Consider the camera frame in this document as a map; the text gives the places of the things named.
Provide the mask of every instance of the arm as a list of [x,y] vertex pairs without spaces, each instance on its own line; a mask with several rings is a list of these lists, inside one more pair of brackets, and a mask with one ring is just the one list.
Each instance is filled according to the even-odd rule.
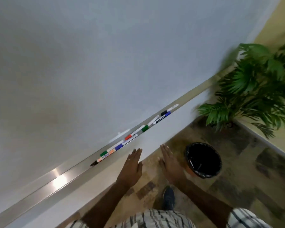
[[138,163],[142,149],[134,149],[129,154],[122,171],[110,190],[89,210],[82,221],[93,228],[103,228],[113,213],[120,199],[137,183],[142,175],[142,163]]
[[188,180],[183,168],[179,165],[169,147],[161,145],[160,148],[163,153],[163,159],[160,159],[159,162],[167,180],[187,195],[218,228],[226,227],[229,214],[233,208]]

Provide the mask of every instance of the shoe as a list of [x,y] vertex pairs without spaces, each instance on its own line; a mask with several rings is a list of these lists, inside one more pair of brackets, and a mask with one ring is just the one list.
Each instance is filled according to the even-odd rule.
[[174,210],[175,196],[171,187],[167,186],[163,191],[162,210]]

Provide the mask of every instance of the palm plant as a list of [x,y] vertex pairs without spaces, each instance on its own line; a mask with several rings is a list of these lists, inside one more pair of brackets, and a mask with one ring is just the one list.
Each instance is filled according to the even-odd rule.
[[199,113],[217,131],[245,116],[266,138],[274,137],[274,130],[285,127],[285,44],[275,53],[260,44],[240,44],[239,50],[237,67],[219,81],[218,102],[201,105]]

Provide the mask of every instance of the black trash bag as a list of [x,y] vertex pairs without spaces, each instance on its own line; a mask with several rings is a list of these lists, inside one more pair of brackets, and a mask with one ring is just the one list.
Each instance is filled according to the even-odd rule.
[[220,155],[206,143],[194,142],[186,146],[184,154],[190,169],[201,178],[214,177],[221,171]]

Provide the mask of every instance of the hand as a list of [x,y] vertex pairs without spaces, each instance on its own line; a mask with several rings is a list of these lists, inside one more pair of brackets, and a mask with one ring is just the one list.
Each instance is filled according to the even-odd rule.
[[173,153],[166,145],[160,145],[160,149],[163,153],[163,159],[160,158],[159,163],[166,179],[176,187],[185,183],[187,178],[184,173],[184,169],[180,166]]
[[121,184],[126,190],[134,186],[142,176],[142,162],[138,163],[142,149],[134,149],[127,157],[116,183]]

